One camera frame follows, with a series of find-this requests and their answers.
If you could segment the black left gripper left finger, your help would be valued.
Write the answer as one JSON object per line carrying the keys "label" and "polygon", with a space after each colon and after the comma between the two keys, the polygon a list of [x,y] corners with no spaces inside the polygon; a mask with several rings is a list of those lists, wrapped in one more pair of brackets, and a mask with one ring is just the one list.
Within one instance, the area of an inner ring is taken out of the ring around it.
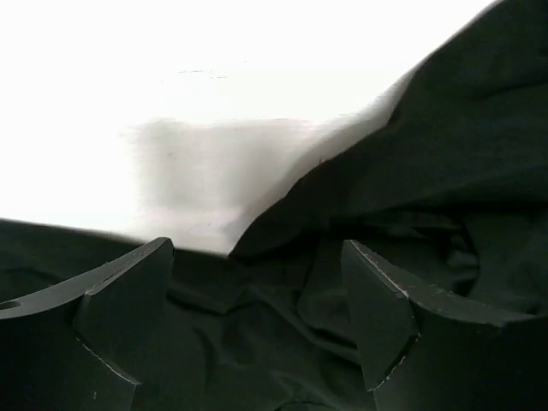
{"label": "black left gripper left finger", "polygon": [[129,410],[174,246],[155,239],[1,305],[3,410]]}

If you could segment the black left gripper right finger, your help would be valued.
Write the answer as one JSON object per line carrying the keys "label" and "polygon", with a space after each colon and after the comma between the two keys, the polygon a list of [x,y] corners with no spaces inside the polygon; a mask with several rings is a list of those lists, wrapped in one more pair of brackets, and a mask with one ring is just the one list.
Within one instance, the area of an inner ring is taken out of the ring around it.
{"label": "black left gripper right finger", "polygon": [[341,257],[364,383],[377,409],[546,409],[546,317],[456,295],[357,241],[345,241]]}

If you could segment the black trousers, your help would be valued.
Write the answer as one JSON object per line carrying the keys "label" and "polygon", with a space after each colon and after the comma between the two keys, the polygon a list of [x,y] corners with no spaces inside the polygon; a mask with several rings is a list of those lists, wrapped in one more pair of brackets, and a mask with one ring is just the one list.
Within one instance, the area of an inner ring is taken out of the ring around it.
{"label": "black trousers", "polygon": [[[129,410],[379,410],[345,241],[547,319],[546,2],[502,1],[434,51],[385,126],[303,176],[227,256],[174,247]],[[145,244],[2,221],[1,305]]]}

